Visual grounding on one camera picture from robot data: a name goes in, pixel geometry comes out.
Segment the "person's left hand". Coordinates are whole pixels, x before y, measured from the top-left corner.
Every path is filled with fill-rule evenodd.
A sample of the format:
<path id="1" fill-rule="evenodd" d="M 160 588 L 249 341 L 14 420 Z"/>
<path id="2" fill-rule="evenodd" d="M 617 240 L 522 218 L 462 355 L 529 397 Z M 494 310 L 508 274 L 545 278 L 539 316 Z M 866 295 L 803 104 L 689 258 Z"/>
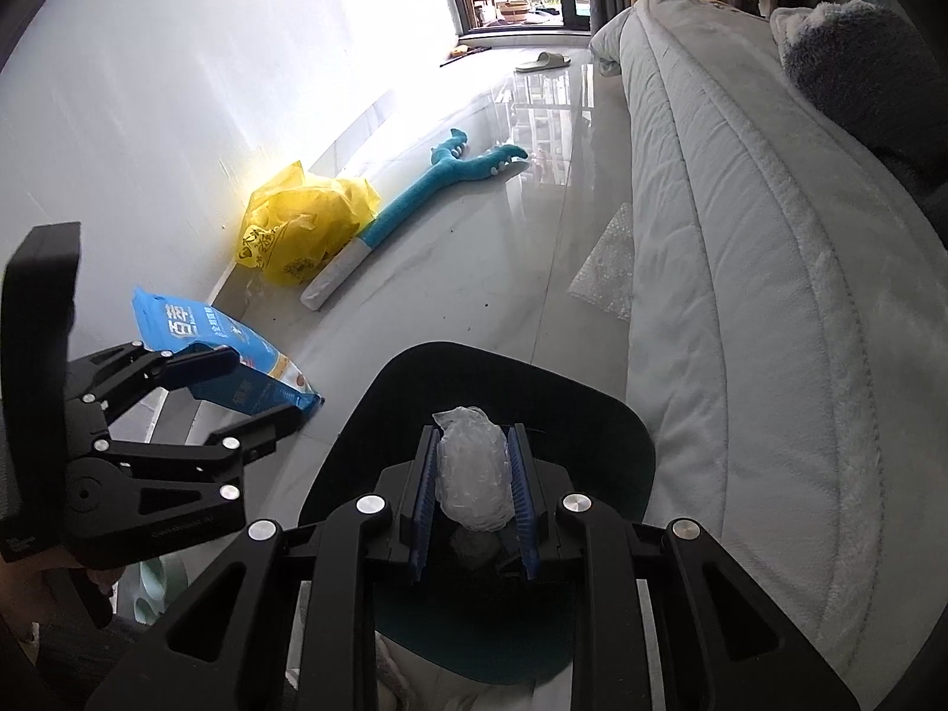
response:
<path id="1" fill-rule="evenodd" d="M 104 595 L 111 594 L 114 584 L 124 575 L 123 566 L 111 570 L 90 570 L 72 557 L 66 549 L 45 550 L 27 559 L 0 563 L 0 600 L 2 620 L 14 639 L 32 639 L 36 624 L 50 623 L 63 608 L 53 593 L 53 570 L 81 570 L 88 581 Z"/>

